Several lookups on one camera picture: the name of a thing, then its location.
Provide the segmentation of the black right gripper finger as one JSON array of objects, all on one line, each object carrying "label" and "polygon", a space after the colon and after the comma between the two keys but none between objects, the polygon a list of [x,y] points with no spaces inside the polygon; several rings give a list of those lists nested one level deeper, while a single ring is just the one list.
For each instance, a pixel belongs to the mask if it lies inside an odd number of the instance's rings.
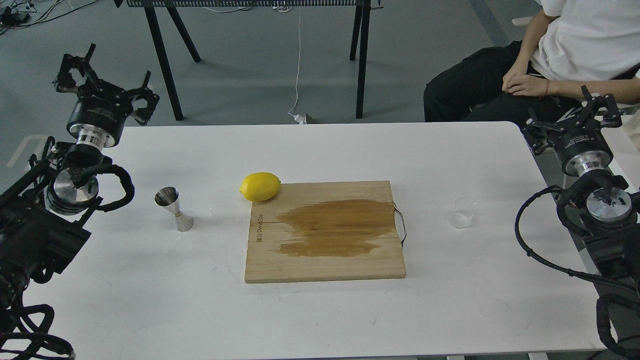
[{"label": "black right gripper finger", "polygon": [[[581,86],[581,91],[586,103],[580,111],[580,126],[586,129],[622,127],[622,112],[613,95],[592,95],[586,85]],[[602,119],[597,120],[595,117],[601,109],[605,111]]]},{"label": "black right gripper finger", "polygon": [[522,127],[522,135],[528,144],[531,153],[540,156],[547,150],[553,151],[557,155],[556,146],[553,141],[548,139],[549,133],[562,133],[563,126],[560,123],[550,121],[542,121],[535,114],[534,109],[528,109],[529,119]]}]

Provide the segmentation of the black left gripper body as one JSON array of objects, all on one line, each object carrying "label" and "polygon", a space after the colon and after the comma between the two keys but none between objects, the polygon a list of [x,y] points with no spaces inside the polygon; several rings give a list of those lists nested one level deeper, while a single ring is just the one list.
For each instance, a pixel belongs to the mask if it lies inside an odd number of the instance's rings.
[{"label": "black left gripper body", "polygon": [[[77,145],[111,148],[119,144],[131,107],[126,103],[126,91],[114,84],[100,81],[100,91],[91,88],[77,93],[78,100],[67,122],[67,132]],[[135,109],[144,107],[143,100],[134,103]]]}]

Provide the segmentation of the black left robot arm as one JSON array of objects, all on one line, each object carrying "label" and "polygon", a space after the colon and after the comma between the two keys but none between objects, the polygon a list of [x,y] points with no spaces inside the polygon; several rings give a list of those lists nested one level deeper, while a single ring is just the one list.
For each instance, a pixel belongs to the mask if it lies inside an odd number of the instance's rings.
[{"label": "black left robot arm", "polygon": [[135,196],[130,174],[103,155],[119,144],[126,119],[145,126],[159,96],[149,86],[124,89],[101,79],[86,55],[66,54],[55,90],[77,102],[67,122],[73,142],[45,141],[41,157],[29,157],[29,171],[1,195],[1,344],[24,341],[23,350],[1,349],[15,360],[73,360],[70,342],[50,334],[55,317],[48,304],[26,306],[30,282],[45,284],[61,274],[90,237],[85,224],[94,212],[125,207]]}]

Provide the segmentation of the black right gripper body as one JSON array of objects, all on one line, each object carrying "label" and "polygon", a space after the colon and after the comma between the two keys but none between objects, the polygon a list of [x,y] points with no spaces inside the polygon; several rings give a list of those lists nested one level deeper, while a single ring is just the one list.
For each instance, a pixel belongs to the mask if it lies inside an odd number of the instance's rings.
[{"label": "black right gripper body", "polygon": [[576,112],[556,121],[548,131],[548,144],[553,148],[562,173],[581,177],[592,170],[604,170],[614,155],[594,117],[580,117]]}]

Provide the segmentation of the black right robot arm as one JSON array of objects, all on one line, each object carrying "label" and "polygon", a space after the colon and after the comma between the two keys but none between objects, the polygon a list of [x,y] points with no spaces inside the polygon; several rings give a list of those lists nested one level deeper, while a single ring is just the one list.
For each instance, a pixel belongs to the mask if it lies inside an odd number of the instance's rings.
[{"label": "black right robot arm", "polygon": [[[576,178],[567,188],[548,186],[533,194],[519,208],[514,232],[528,257],[568,276],[639,294],[639,194],[627,191],[629,184],[610,171],[613,151],[602,134],[604,128],[619,128],[622,112],[611,94],[599,95],[582,86],[583,107],[572,109],[559,120],[541,121],[530,109],[521,132],[531,153],[553,150],[564,175]],[[557,265],[526,244],[521,235],[521,217],[527,207],[546,194],[554,194],[556,214],[570,233],[580,237],[596,267],[596,274]]]}]

